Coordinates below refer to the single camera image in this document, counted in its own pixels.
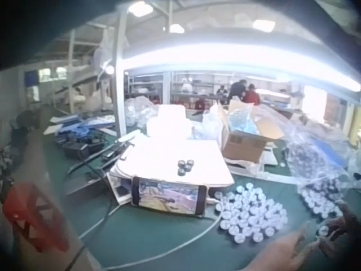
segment red shirt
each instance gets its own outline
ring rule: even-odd
[[[242,102],[244,103],[254,103],[255,106],[259,105],[260,98],[257,92],[254,90],[248,90],[245,97],[243,97]]]

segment cardboard box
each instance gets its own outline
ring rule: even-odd
[[[231,100],[228,113],[238,109],[246,109],[249,104]],[[269,118],[256,116],[257,107],[252,107],[251,118],[254,120],[260,135],[244,132],[230,132],[227,113],[218,105],[219,115],[223,122],[222,154],[231,160],[245,160],[258,163],[267,142],[273,142],[284,136],[281,129]]]

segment black cable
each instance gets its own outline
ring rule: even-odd
[[[97,172],[83,157],[82,154],[79,151],[79,157],[82,160],[82,162],[84,163],[85,166],[87,166],[95,175],[97,175],[101,180],[105,181],[105,183],[107,184],[110,192],[112,192],[112,188],[110,187],[109,182],[106,180],[106,175],[105,172],[101,169],[103,175],[100,175],[99,172]],[[110,212],[112,211],[112,199],[110,199],[109,201],[109,207],[107,209],[107,213],[105,214],[102,222],[98,225],[98,227],[96,227],[93,235],[87,240],[84,241],[83,246],[78,250],[78,252],[75,254],[75,256],[73,257],[73,259],[70,261],[69,265],[64,269],[64,271],[70,271],[72,270],[74,264],[77,262],[77,260],[79,259],[80,255],[84,252],[84,250],[88,247],[88,245],[91,243],[91,241],[94,240],[94,238],[96,237],[97,234],[99,234],[101,232],[101,230],[104,228],[105,223],[107,223],[108,219],[110,218]]]

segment white wall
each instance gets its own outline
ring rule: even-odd
[[[5,145],[10,140],[10,120],[15,120],[22,111],[24,96],[20,93],[19,67],[10,68],[0,72],[0,143]]]

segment workbench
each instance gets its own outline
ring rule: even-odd
[[[56,146],[54,136],[44,136],[43,147],[54,191],[71,225],[80,235],[104,217],[109,205],[109,197],[100,196],[81,206],[67,206],[63,198],[64,178],[75,161],[65,158],[61,149]],[[275,151],[275,156],[277,159],[282,159],[277,151]],[[273,167],[271,171],[289,174],[287,167]],[[268,198],[273,198],[276,202],[283,204],[288,212],[288,224],[285,228],[276,233],[273,238],[260,244],[251,244],[248,238],[245,243],[236,245],[227,233],[216,227],[198,241],[167,257],[122,270],[239,270],[245,267],[269,241],[298,229],[307,220],[312,221],[307,241],[314,240],[316,219],[311,218],[311,213],[306,210],[294,185],[241,176],[234,176],[234,180],[235,187],[252,182],[255,187],[261,187]],[[350,209],[361,216],[360,194],[350,190],[346,200]],[[213,210],[214,206],[208,207],[206,217],[216,218]],[[164,253],[190,240],[203,232],[212,222],[213,220],[207,218],[152,212],[128,204],[109,218],[102,232],[89,245],[89,251],[105,268],[132,263]],[[332,270],[332,263],[319,250],[312,253],[302,270],[318,269]]]

